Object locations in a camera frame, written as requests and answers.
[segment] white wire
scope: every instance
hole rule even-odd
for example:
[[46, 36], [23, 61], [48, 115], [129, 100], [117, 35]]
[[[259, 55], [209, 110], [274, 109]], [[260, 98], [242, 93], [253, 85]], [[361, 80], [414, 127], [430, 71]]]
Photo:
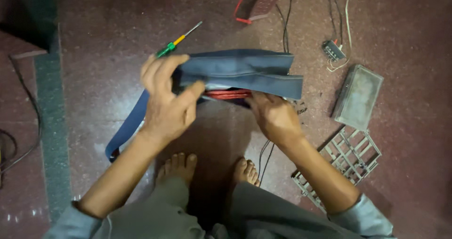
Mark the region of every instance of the white wire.
[[336, 69], [340, 69], [344, 67], [348, 62], [350, 61], [350, 58], [352, 58], [352, 35], [350, 34], [350, 24], [348, 23], [348, 1], [345, 3], [345, 22], [347, 23], [347, 32], [348, 32], [348, 45], [350, 46], [350, 54], [347, 57], [347, 61], [342, 64], [341, 66], [334, 67], [331, 59], [328, 59], [328, 63], [331, 65], [330, 69], [328, 66], [326, 67], [329, 71], [334, 72]]

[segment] person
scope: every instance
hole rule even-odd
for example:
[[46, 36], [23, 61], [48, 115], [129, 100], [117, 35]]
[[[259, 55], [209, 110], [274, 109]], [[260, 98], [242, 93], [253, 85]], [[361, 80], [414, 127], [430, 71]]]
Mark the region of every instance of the person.
[[186, 213], [195, 154], [175, 154], [158, 171], [153, 193], [124, 205], [156, 155], [195, 120], [204, 83], [171, 91], [175, 68], [187, 55], [156, 59], [141, 68], [150, 94], [142, 128], [127, 149], [44, 238], [394, 238], [392, 224], [372, 202], [309, 144], [298, 115], [280, 97], [253, 92], [249, 103], [263, 134], [293, 161], [328, 212], [328, 219], [261, 188], [250, 160], [237, 162], [222, 223], [209, 232]]

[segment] hand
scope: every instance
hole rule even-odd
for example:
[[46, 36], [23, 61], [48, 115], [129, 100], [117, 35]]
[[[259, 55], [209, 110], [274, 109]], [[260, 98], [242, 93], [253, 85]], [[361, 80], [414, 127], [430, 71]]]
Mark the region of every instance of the hand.
[[196, 118], [196, 101], [205, 85], [196, 81], [176, 96], [172, 91], [171, 75], [188, 55], [156, 59], [154, 55], [141, 67], [141, 82], [149, 92], [144, 125], [140, 132], [163, 149], [178, 138]]
[[287, 148], [304, 134], [300, 127], [297, 112], [289, 102], [276, 95], [252, 92], [246, 98], [251, 106], [262, 133], [280, 149]]

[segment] bare foot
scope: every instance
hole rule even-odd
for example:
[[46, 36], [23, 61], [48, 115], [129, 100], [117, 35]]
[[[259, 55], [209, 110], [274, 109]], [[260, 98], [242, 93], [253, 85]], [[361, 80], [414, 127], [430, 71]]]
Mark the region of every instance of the bare foot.
[[235, 165], [232, 181], [233, 185], [240, 181], [245, 181], [259, 187], [260, 181], [257, 177], [258, 174], [254, 163], [250, 159], [247, 161], [245, 158], [241, 158]]
[[169, 177], [181, 177], [187, 186], [190, 186], [197, 160], [194, 154], [189, 155], [187, 158], [185, 158], [184, 153], [172, 155], [171, 159], [166, 160], [165, 165], [160, 168], [156, 184], [160, 184]]

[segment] grey sleeve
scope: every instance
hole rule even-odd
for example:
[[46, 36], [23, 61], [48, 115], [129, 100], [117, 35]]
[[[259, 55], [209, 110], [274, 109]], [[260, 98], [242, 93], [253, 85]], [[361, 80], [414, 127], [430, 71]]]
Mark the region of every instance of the grey sleeve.
[[366, 238], [395, 238], [392, 235], [392, 223], [364, 194], [354, 206], [341, 213], [328, 215], [328, 218], [331, 222]]
[[80, 212], [73, 201], [43, 239], [88, 239], [99, 229], [102, 220]]

